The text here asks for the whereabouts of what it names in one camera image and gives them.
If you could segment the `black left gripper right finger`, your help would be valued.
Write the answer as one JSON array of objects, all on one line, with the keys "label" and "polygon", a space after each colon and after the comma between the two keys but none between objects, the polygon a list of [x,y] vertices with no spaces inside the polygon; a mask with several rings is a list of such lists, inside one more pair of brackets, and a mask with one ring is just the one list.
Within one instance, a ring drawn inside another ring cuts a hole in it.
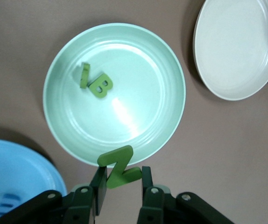
[{"label": "black left gripper right finger", "polygon": [[151,168],[142,168],[142,207],[139,224],[231,224],[232,221],[198,195],[173,197],[164,185],[154,185]]}]

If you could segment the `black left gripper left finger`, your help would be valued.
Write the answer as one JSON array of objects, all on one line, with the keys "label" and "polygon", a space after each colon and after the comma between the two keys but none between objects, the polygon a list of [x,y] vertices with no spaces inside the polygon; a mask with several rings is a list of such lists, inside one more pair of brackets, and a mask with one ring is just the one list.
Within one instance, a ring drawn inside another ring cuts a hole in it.
[{"label": "black left gripper left finger", "polygon": [[68,195],[47,190],[0,217],[0,224],[93,224],[106,195],[107,168]]}]

